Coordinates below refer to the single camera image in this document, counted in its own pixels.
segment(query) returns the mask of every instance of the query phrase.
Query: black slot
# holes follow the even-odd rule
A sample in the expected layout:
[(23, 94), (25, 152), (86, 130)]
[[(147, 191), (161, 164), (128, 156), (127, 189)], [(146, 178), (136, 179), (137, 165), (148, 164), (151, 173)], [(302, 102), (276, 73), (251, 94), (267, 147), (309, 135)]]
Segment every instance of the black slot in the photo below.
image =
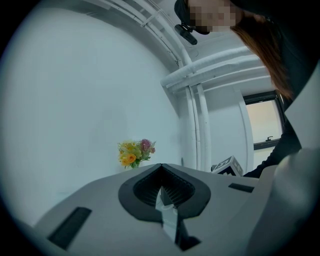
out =
[(246, 186), (246, 185), (241, 185), (236, 183), (231, 183), (228, 187), (235, 190), (248, 192), (248, 193), (252, 193), (252, 191), (255, 189), (253, 186)]
[(66, 250), (91, 212), (88, 208), (77, 207), (48, 237), (48, 240)]

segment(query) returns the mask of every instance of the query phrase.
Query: person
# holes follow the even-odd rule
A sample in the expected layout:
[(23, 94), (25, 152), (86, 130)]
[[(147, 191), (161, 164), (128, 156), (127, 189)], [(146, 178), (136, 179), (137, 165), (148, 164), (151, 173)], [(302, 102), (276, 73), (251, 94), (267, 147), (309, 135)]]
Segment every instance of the person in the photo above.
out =
[[(286, 110), (299, 95), (320, 58), (316, 7), (277, 0), (177, 0), (174, 11), (196, 32), (231, 30), (267, 68)], [(288, 120), (270, 156), (245, 177), (259, 178), (301, 145)]]

